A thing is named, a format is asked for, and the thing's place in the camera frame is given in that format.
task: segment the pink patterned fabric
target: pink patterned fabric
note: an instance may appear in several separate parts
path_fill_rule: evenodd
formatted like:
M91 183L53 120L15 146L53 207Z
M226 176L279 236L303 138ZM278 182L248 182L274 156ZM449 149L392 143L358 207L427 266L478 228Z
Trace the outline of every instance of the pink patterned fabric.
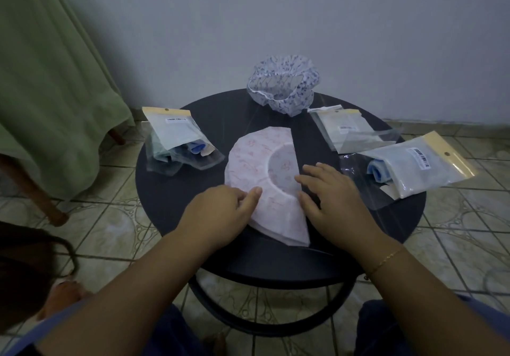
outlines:
M249 225L289 246L309 246L307 222L297 200L301 185L289 128L267 127L241 137L228 155L225 184L264 190Z

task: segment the hand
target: hand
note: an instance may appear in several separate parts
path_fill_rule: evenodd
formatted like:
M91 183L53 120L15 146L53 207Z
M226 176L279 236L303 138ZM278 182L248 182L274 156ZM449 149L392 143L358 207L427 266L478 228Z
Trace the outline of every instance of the hand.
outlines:
M248 193L228 185L209 188L187 205L176 231L204 239L216 251L246 227L261 194L260 187Z
M298 193L299 203L323 237L352 253L371 240L369 236L382 234L350 178L322 163L304 165L303 171L310 176L295 179L319 197L320 208L303 191Z

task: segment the forearm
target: forearm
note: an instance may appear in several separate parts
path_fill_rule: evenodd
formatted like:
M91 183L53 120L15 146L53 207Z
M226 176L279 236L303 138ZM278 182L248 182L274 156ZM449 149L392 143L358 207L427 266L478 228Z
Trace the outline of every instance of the forearm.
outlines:
M418 354L510 354L510 345L402 244L386 234L367 238L369 249L353 255L370 272L397 250L371 276L373 284Z
M211 254L207 247L169 233L37 347L46 356L140 354L158 317Z

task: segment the table top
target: table top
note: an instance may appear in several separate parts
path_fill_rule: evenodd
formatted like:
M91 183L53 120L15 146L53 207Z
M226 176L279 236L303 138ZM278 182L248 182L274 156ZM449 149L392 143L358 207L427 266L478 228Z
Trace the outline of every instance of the table top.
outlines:
M374 130L390 127L366 110L334 97L315 93L312 108L341 104L359 109ZM182 212L194 196L224 183L228 153L239 137L268 126L289 127L297 162L329 164L339 169L332 152L311 116L277 113L254 102L245 89L211 95L186 105L202 132L226 159L217 166L198 171L183 166L173 177L147 172L145 147L136 165L136 187L147 216L161 235L175 229ZM425 207L426 194L398 200L371 213L390 236L404 242L416 228ZM202 266L218 276L247 285L275 289L307 289L332 285L359 276L363 270L345 251L337 249L309 226L310 247L290 247L245 228L228 246L217 251Z

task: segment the round black table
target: round black table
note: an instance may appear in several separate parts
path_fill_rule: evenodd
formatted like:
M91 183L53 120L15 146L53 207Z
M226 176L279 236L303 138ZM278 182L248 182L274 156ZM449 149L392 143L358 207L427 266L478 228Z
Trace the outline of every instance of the round black table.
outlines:
M359 109L374 130L390 129L383 120L357 106L334 97L315 93L312 108L341 104ZM289 117L269 106L254 102L245 89L211 95L186 105L202 132L226 159L217 166L198 171L183 166L173 177L146 170L145 147L136 165L136 188L147 216L161 235L175 229L182 212L194 196L224 183L228 153L239 137L268 126L289 127L299 166L316 162L339 168L339 157L332 152L311 116ZM416 228L425 207L426 194L398 200L372 215L388 235L404 242ZM198 300L216 318L235 329L258 336L284 337L305 332L328 319L341 307L363 269L345 251L337 249L308 224L309 247L290 247L245 228L231 244L217 251L202 268L217 276L261 288L309 289L343 282L339 293L318 313L300 321L267 325L245 321L221 308L200 287L196 278L190 287Z

